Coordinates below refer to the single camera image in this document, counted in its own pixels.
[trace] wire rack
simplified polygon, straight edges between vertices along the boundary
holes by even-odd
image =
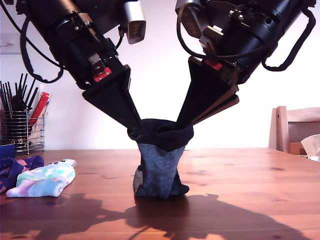
[[[45,115],[30,117],[26,111],[5,111],[4,141],[14,144],[17,153],[45,150]]]

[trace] tie-dye sock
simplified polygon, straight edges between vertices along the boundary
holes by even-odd
[[[9,198],[58,197],[63,189],[74,180],[75,166],[75,160],[64,159],[25,171],[18,176],[16,187],[8,190],[6,195]]]

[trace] dark blue sock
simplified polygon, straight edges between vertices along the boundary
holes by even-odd
[[[141,152],[133,180],[134,195],[167,199],[186,194],[189,187],[180,181],[178,163],[194,136],[193,126],[177,129],[175,122],[161,119],[143,119],[142,125],[145,132],[141,135],[128,131]]]
[[[19,174],[45,165],[41,156],[15,160],[13,158],[0,159],[0,193],[12,189],[17,184]]]

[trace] wooden table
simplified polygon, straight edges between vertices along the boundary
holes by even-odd
[[[60,197],[0,197],[1,240],[320,240],[320,162],[267,148],[185,151],[186,197],[134,200],[138,150],[40,152],[75,159]]]

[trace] sock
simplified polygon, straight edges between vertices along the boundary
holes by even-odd
[[[143,119],[142,125],[145,132],[141,135],[128,130],[141,153],[133,178],[134,196],[167,199],[186,194],[189,187],[181,183],[178,163],[194,136],[193,126],[176,129],[175,122],[161,119]]]
[[[44,159],[40,156],[19,160],[13,158],[0,159],[0,193],[14,188],[19,174],[43,167],[44,164]]]
[[[75,160],[64,159],[25,171],[18,176],[16,187],[8,190],[6,196],[9,198],[59,197],[63,189],[74,180],[75,166]]]

